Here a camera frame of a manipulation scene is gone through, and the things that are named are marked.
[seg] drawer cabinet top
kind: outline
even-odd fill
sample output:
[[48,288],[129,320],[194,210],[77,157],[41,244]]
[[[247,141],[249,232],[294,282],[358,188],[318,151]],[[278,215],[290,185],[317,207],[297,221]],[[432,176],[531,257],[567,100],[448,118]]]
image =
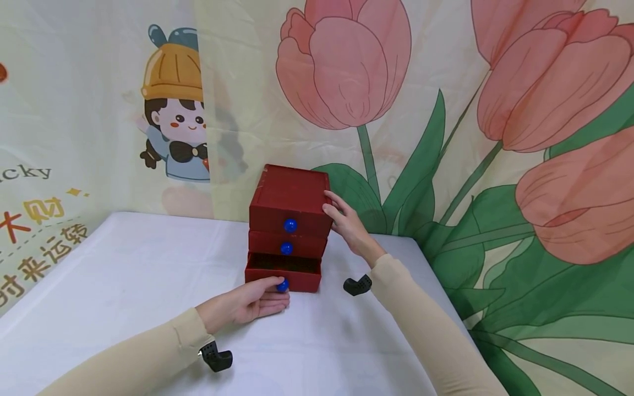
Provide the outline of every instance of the drawer cabinet top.
[[266,164],[251,208],[279,209],[325,217],[321,207],[324,203],[331,203],[323,193],[328,189],[330,182],[327,173]]

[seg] fabric backdrop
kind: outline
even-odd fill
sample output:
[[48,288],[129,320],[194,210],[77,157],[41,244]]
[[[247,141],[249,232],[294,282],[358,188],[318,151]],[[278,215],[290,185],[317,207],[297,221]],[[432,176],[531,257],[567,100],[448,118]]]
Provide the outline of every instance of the fabric backdrop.
[[628,0],[5,6],[0,313],[107,213],[246,221],[276,163],[414,238],[511,395],[634,395],[632,22]]

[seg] white table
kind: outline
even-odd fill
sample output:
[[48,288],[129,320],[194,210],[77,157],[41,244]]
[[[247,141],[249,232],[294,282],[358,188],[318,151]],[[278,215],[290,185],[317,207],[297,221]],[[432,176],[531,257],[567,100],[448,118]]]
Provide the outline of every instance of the white table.
[[[248,228],[112,214],[0,318],[0,394],[34,395],[97,352],[243,283]],[[467,334],[416,243],[377,239]],[[331,233],[318,293],[293,293],[284,313],[219,334],[219,348],[233,352],[230,369],[214,374],[199,361],[155,394],[434,395],[372,293],[342,289],[367,270]]]

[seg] red drawer box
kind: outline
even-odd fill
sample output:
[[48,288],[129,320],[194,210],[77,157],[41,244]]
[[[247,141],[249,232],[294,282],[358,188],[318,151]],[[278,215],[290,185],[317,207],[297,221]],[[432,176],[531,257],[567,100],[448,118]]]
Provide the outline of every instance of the red drawer box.
[[[249,251],[252,253],[288,254],[289,256],[320,259],[328,240],[294,234],[269,234],[249,231]],[[291,247],[290,253],[284,250]]]
[[321,259],[249,253],[244,270],[245,282],[269,276],[283,276],[289,291],[315,293],[321,282]]
[[[331,203],[323,194],[327,189],[325,172],[265,165],[249,206],[251,230],[327,239],[332,225],[322,209]],[[294,220],[292,231],[285,227],[288,220]]]

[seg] person's hand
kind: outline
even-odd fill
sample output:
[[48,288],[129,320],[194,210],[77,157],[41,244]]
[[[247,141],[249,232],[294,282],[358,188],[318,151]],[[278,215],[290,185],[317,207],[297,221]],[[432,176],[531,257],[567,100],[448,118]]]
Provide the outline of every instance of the person's hand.
[[324,194],[332,200],[332,205],[323,205],[323,211],[334,221],[333,231],[344,238],[354,254],[363,257],[371,268],[374,267],[378,258],[385,254],[385,250],[368,234],[350,205],[332,191],[324,191]]
[[245,324],[258,317],[277,314],[290,303],[288,290],[280,293],[275,286],[284,278],[271,276],[245,283],[196,307],[209,334],[229,323]]
[[277,314],[290,304],[288,290],[277,291],[275,286],[284,282],[284,278],[271,276],[245,283],[232,290],[238,300],[237,310],[233,315],[235,324],[249,323],[258,317]]

